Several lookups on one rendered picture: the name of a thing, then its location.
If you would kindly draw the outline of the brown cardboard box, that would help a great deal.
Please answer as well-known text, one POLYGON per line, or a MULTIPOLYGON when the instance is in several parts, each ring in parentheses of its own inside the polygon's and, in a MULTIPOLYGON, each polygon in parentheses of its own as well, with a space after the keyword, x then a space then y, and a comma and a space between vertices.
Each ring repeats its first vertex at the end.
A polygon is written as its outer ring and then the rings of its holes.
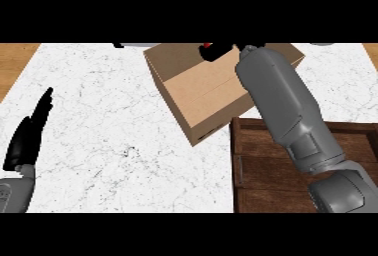
POLYGON ((235 67, 240 49, 209 62, 200 43, 162 43, 145 52, 154 82, 195 146, 255 106, 235 67))

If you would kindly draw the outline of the dark brown wooden tray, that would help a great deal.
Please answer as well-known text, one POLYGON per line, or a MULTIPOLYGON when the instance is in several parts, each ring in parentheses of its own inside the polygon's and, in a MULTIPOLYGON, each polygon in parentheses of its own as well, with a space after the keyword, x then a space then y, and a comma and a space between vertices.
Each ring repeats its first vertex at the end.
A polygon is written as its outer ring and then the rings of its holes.
MULTIPOLYGON (((328 122, 327 125, 346 159, 364 166, 378 185, 378 123, 328 122)), ((235 212, 315 213, 308 185, 333 173, 314 176, 296 170, 262 119, 234 118, 229 128, 235 212)))

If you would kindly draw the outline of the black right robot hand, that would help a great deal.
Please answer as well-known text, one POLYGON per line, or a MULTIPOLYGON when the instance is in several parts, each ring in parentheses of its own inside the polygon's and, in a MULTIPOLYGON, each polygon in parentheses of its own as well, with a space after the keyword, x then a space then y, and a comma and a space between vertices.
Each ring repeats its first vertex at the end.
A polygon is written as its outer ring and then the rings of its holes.
POLYGON ((203 59, 209 62, 215 62, 234 48, 238 48, 240 51, 244 50, 247 46, 256 48, 265 47, 266 44, 262 42, 253 43, 213 43, 209 48, 204 47, 204 44, 198 47, 200 55, 203 59))

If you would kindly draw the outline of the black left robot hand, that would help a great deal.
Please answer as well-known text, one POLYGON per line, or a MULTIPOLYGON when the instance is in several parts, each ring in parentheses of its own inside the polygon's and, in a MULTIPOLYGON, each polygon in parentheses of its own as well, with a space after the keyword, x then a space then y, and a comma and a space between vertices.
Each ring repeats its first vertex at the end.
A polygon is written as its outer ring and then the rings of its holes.
POLYGON ((15 167, 24 164, 35 165, 39 158, 42 133, 52 110, 52 92, 49 87, 36 106, 32 116, 27 116, 17 128, 9 143, 4 170, 14 171, 15 167))

